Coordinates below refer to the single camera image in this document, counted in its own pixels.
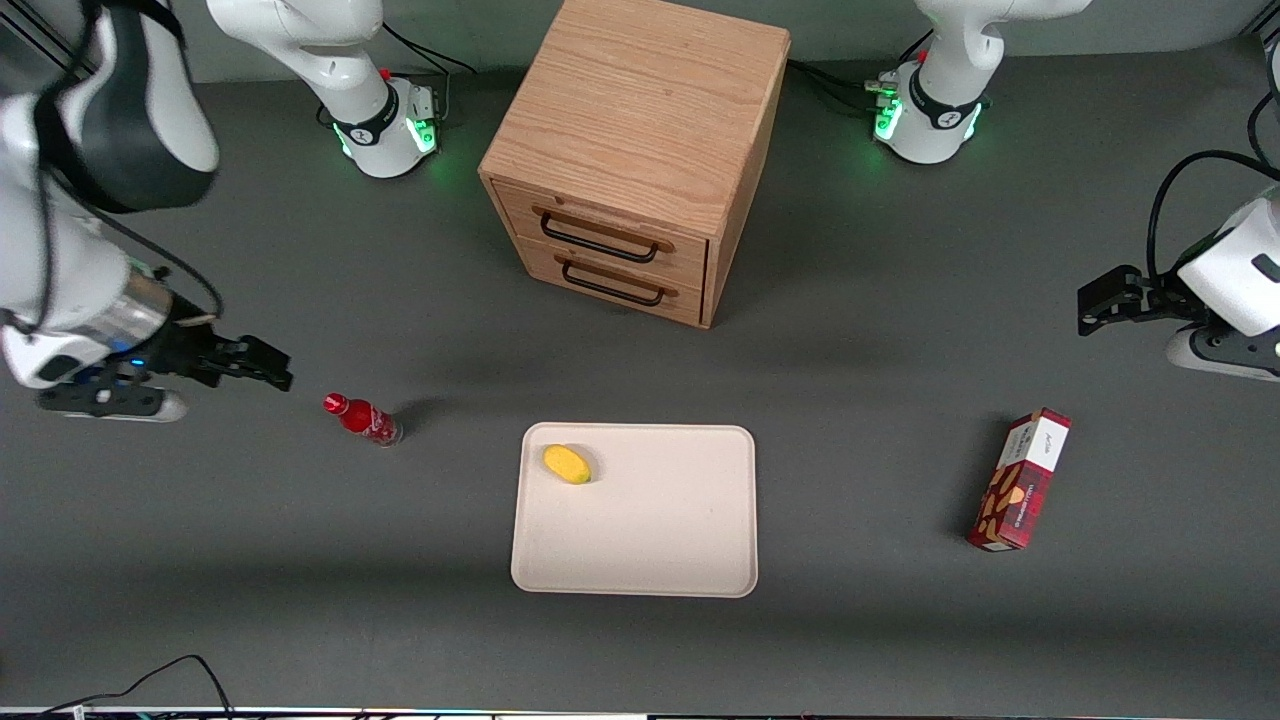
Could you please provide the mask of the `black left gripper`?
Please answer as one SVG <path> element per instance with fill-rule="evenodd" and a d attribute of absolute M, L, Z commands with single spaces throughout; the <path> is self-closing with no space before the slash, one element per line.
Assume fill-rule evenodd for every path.
<path fill-rule="evenodd" d="M 1133 265 L 1120 265 L 1076 291 L 1076 333 L 1087 337 L 1115 322 L 1203 322 L 1203 302 L 1176 272 L 1144 278 Z"/>

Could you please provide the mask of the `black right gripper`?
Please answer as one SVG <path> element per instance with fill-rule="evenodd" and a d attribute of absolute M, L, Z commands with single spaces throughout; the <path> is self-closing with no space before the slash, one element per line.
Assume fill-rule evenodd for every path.
<path fill-rule="evenodd" d="M 143 343 L 132 348 L 134 369 L 159 375 L 175 375 L 207 387 L 219 387 L 221 377 L 260 380 L 282 392 L 293 383 L 291 356 L 257 337 L 227 340 L 211 322 L 180 325 L 202 316 L 189 300 L 173 300 L 165 322 Z"/>

